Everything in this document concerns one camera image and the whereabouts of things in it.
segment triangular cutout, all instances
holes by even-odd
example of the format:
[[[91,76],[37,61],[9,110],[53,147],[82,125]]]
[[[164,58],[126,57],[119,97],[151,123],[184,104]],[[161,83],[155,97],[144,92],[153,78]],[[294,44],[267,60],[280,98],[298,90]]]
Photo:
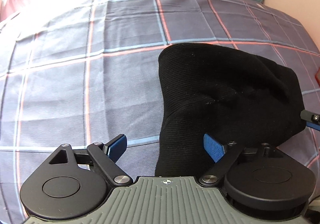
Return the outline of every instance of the triangular cutout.
[[[60,150],[59,153],[50,161],[49,164],[60,164],[60,163],[67,163],[67,162],[68,162],[67,151]]]

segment black circular housing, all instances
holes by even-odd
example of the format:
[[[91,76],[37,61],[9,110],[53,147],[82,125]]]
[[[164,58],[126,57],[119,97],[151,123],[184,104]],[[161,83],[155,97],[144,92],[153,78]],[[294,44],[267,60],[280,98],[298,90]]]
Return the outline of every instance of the black circular housing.
[[[283,211],[307,202],[315,181],[313,172],[292,158],[261,158],[231,168],[224,185],[228,195],[240,204]]]
[[[28,215],[67,220],[95,210],[107,191],[105,180],[80,168],[67,146],[57,149],[29,176],[21,187],[20,199]]]

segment circular cap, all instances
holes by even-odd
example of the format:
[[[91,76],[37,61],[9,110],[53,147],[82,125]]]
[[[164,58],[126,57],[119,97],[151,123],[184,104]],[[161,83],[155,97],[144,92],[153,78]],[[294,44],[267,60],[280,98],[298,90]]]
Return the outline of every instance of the circular cap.
[[[130,178],[126,175],[119,175],[115,178],[116,183],[126,183],[130,181]]]
[[[266,167],[254,170],[253,177],[260,182],[281,183],[288,181],[292,177],[292,174],[286,169]]]
[[[206,183],[214,183],[218,180],[218,178],[214,175],[206,175],[202,178],[202,181]]]
[[[42,190],[53,198],[65,198],[74,195],[80,189],[80,183],[72,177],[56,177],[48,180]]]
[[[308,201],[315,187],[311,170],[292,158],[262,158],[229,170],[224,186],[238,203],[263,211],[282,211]]]

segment plaid bedspread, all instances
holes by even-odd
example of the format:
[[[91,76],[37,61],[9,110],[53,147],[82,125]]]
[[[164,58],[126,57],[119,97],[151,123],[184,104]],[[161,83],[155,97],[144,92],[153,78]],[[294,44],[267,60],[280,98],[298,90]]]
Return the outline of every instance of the plaid bedspread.
[[[163,117],[157,59],[170,44],[223,45],[288,66],[306,109],[320,112],[320,52],[297,20],[277,10],[250,0],[52,5],[0,24],[2,223],[26,218],[20,187],[62,143],[84,148],[124,133],[128,149],[118,165],[133,178],[154,174]],[[318,177],[319,144],[320,133],[306,128],[281,149]]]

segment blue gripper pad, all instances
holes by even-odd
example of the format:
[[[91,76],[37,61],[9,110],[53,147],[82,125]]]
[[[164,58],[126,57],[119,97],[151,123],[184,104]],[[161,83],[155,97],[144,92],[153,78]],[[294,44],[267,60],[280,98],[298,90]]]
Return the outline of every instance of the blue gripper pad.
[[[204,134],[203,136],[203,145],[204,150],[207,151],[215,163],[225,154],[224,147],[208,134]]]
[[[126,135],[122,135],[120,138],[114,138],[111,142],[106,144],[108,146],[106,154],[114,163],[116,163],[127,149],[127,137]]]

